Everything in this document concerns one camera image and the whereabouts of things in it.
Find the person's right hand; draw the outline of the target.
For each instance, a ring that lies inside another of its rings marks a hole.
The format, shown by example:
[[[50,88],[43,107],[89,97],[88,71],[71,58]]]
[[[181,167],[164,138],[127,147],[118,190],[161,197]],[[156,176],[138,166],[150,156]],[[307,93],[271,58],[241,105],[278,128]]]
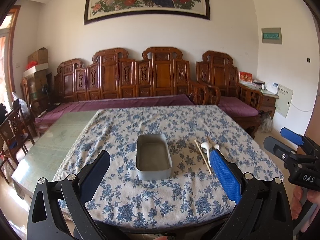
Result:
[[[300,201],[302,200],[302,196],[303,196],[302,188],[299,186],[296,186],[293,191],[293,198],[291,201],[291,214],[293,219],[297,219],[298,215],[302,210],[302,204],[300,203]],[[318,191],[309,190],[307,192],[307,200],[312,202],[313,204],[317,204],[319,208],[319,192]]]

